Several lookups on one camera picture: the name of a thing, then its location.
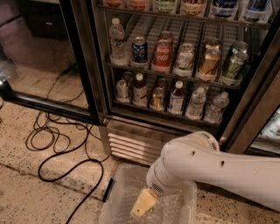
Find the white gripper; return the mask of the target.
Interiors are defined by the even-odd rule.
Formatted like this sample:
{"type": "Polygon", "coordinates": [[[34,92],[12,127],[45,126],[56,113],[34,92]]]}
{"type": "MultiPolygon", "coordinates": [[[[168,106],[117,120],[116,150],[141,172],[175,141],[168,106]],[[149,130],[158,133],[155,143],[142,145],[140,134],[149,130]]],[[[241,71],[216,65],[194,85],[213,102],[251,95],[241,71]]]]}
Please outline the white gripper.
{"type": "Polygon", "coordinates": [[[146,182],[149,188],[141,190],[130,211],[130,214],[137,218],[142,217],[157,204],[158,196],[175,193],[183,180],[153,164],[147,172],[146,182]]]}

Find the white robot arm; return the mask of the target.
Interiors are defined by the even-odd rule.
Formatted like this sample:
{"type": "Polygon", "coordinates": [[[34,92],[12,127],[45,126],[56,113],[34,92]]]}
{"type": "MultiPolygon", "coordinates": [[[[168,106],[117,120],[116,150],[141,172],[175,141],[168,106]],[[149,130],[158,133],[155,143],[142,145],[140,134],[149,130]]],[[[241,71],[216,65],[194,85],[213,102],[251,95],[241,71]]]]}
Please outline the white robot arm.
{"type": "Polygon", "coordinates": [[[131,210],[141,217],[160,196],[174,194],[194,180],[218,186],[243,198],[280,211],[280,158],[231,154],[205,131],[193,132],[167,142],[147,172],[144,188],[131,210]]]}

